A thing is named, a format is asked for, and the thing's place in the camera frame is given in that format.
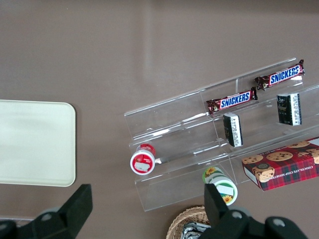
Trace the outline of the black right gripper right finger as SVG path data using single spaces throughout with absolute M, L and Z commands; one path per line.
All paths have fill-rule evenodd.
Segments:
M 205 184 L 204 207 L 211 227 L 201 239 L 306 239 L 291 220 L 268 217 L 260 223 L 241 210 L 229 209 L 213 184 Z

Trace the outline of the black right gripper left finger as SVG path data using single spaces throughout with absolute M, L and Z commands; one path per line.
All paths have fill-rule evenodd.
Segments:
M 57 210 L 48 211 L 18 227 L 13 220 L 0 222 L 2 239 L 74 239 L 93 209 L 92 187 L 82 184 Z

